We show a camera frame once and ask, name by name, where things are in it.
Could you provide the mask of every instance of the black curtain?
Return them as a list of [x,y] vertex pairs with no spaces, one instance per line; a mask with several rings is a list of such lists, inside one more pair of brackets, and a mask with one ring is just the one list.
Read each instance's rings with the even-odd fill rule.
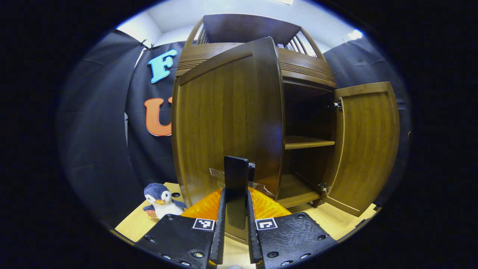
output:
[[66,177],[93,215],[112,227],[144,201],[124,131],[128,86],[143,48],[121,31],[109,33],[70,74],[56,115]]
[[402,178],[409,155],[408,134],[412,130],[410,99],[397,70],[366,37],[348,41],[324,53],[338,88],[389,81],[393,87],[400,117],[400,141],[390,177],[374,204],[382,206]]
[[[145,50],[131,78],[125,110],[128,115],[128,149],[134,171],[143,187],[153,182],[178,183],[171,136],[154,136],[148,132],[144,102],[162,98],[164,103],[160,106],[159,122],[161,125],[171,122],[171,104],[168,99],[173,96],[174,76],[184,44],[184,41],[175,42]],[[151,83],[152,68],[148,62],[172,49],[178,53],[172,56],[171,68],[166,68],[170,74]]]

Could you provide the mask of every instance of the letter f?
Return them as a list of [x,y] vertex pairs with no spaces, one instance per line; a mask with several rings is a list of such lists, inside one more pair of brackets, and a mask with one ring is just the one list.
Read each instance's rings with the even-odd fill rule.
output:
[[148,62],[148,65],[151,65],[152,69],[151,83],[155,83],[169,75],[170,71],[165,70],[164,67],[173,66],[173,59],[170,56],[176,54],[178,54],[178,52],[175,49],[172,49]]

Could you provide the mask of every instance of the stuffed penguin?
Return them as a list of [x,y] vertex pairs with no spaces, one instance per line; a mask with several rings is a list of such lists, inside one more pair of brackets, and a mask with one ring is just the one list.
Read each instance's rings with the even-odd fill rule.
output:
[[181,215],[186,205],[183,202],[173,200],[171,192],[163,184],[151,183],[144,188],[144,197],[151,205],[143,207],[150,218],[157,217],[161,219],[166,214]]

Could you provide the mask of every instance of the wooden table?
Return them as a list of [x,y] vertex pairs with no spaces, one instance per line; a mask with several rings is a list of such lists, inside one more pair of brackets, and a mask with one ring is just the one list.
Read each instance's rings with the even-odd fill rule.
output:
[[[164,185],[171,193],[181,193],[178,184],[165,183]],[[182,195],[175,200],[184,201]],[[141,239],[159,221],[150,219],[146,215],[143,207],[147,205],[149,202],[145,200],[118,224],[115,230],[134,242]],[[317,208],[313,208],[311,204],[301,204],[288,208],[288,210],[292,213],[305,212],[309,214],[332,238],[338,240],[352,231],[362,220],[372,217],[375,214],[374,207],[375,205],[371,204],[360,217],[350,215],[328,203],[321,204]],[[225,237],[223,264],[218,265],[218,269],[226,269],[232,265],[239,265],[244,269],[256,268],[255,264],[249,262],[248,246]]]

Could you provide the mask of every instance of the open cabinet door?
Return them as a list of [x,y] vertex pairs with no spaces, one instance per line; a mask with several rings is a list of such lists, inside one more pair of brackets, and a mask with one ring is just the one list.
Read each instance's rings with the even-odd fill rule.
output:
[[321,198],[360,216],[387,182],[398,150],[399,116],[389,82],[337,89],[337,132]]
[[254,163],[254,181],[277,192],[282,106],[282,76],[270,37],[218,54],[176,80],[173,156],[188,207],[224,186],[227,155]]

